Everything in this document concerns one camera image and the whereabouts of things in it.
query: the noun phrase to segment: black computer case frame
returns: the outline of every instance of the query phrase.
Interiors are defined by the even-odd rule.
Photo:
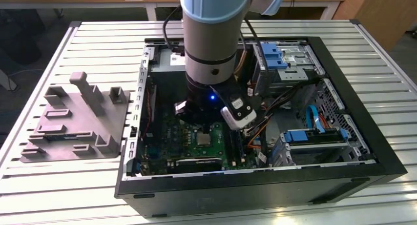
[[[374,158],[377,163],[123,181],[123,161],[120,161],[115,197],[124,199],[143,217],[331,203],[365,187],[385,183],[406,174],[406,169],[321,38],[261,38],[261,40],[267,39],[307,41],[345,104],[343,112],[351,116],[372,149],[373,156],[369,158]]]

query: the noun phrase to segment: cable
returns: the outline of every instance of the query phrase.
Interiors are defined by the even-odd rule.
[[[17,75],[17,74],[20,74],[23,72],[32,72],[32,71],[44,71],[44,70],[41,70],[41,69],[39,69],[39,70],[21,70],[21,71],[17,71],[17,72],[9,74],[8,77],[12,77],[12,76],[15,76],[15,75]]]
[[[258,38],[258,35],[255,33],[255,30],[253,28],[253,25],[250,24],[247,18],[245,18],[245,22],[246,22],[246,25],[249,26],[249,29],[254,35],[254,39],[257,41],[257,47],[259,49],[259,53],[261,53],[261,58],[262,58],[262,64],[265,65],[265,73],[266,73],[266,77],[269,78],[269,70],[267,70],[267,64],[266,64],[266,58],[265,58],[265,54],[263,54],[263,49],[262,49],[262,45],[261,45],[261,41],[259,41],[259,38]]]
[[[243,53],[242,53],[242,56],[241,56],[239,64],[237,65],[237,67],[234,69],[234,75],[237,77],[239,76],[239,72],[241,72],[241,70],[243,68],[243,63],[245,63],[245,59],[246,59],[246,55],[247,55],[246,42],[245,42],[242,31],[241,31],[241,38],[242,38],[242,42],[243,42]]]
[[[257,136],[259,135],[259,133],[262,132],[262,130],[266,128],[269,121],[266,122],[266,124],[262,126],[262,128],[258,130],[258,132],[255,133],[254,137],[251,138],[250,142],[247,143],[247,146],[253,146],[253,142],[257,138]]]
[[[295,6],[295,0],[291,0],[291,3],[289,5],[289,8],[287,8],[287,14],[290,13],[290,10],[291,10],[291,7]]]
[[[243,44],[243,50],[246,51],[247,47],[246,47],[246,42],[245,42],[245,37],[243,37],[242,31],[241,31],[241,39],[242,39],[242,44]]]
[[[167,29],[166,29],[166,28],[167,28],[167,23],[168,23],[171,17],[172,17],[172,15],[175,14],[175,12],[176,12],[179,9],[182,9],[182,5],[179,5],[179,6],[174,9],[174,11],[170,13],[168,17],[167,17],[166,20],[163,21],[163,25],[162,25],[163,39],[164,39],[164,42],[166,42],[166,44],[167,44],[167,47],[168,47],[168,49],[170,49],[171,51],[174,50],[174,47],[172,47],[172,45],[170,44],[170,41],[168,41]]]

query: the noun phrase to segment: aluminum table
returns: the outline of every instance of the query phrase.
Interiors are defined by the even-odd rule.
[[[335,204],[146,220],[114,198],[119,158],[24,164],[21,143],[36,127],[49,85],[76,91],[73,71],[102,91],[135,92],[146,38],[162,22],[72,23],[0,150],[0,224],[388,224],[417,221],[417,87],[361,25],[347,20],[251,21],[259,36],[321,36],[409,173]],[[242,32],[250,35],[247,26]],[[180,22],[167,25],[182,37]],[[127,115],[126,123],[132,122]]]

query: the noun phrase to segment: blue drive bracket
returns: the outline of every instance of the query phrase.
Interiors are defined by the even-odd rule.
[[[305,131],[289,131],[285,133],[285,140],[287,143],[298,142],[298,141],[307,141],[307,134]]]
[[[282,60],[282,51],[274,43],[262,43],[262,50],[269,69],[286,69],[287,63]]]

